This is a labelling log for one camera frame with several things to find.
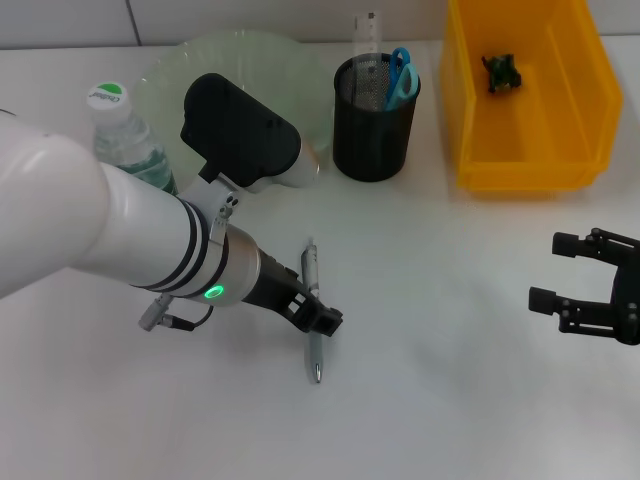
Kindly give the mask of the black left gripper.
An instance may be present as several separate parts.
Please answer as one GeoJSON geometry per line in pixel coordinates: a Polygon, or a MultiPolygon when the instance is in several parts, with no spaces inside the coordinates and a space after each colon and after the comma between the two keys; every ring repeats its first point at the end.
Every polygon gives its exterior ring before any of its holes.
{"type": "Polygon", "coordinates": [[[266,253],[259,254],[257,280],[243,302],[271,310],[300,331],[331,337],[343,322],[343,314],[326,307],[298,279],[298,274],[266,253]]]}

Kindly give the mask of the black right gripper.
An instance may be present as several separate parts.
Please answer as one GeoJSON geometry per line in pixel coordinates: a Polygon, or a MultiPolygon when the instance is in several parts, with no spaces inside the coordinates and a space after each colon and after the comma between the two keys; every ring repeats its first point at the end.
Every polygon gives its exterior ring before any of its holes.
{"type": "Polygon", "coordinates": [[[556,232],[552,253],[585,257],[617,266],[611,303],[573,300],[537,287],[529,290],[529,310],[559,316],[561,333],[615,337],[630,346],[639,344],[639,241],[599,228],[581,239],[556,232]]]}

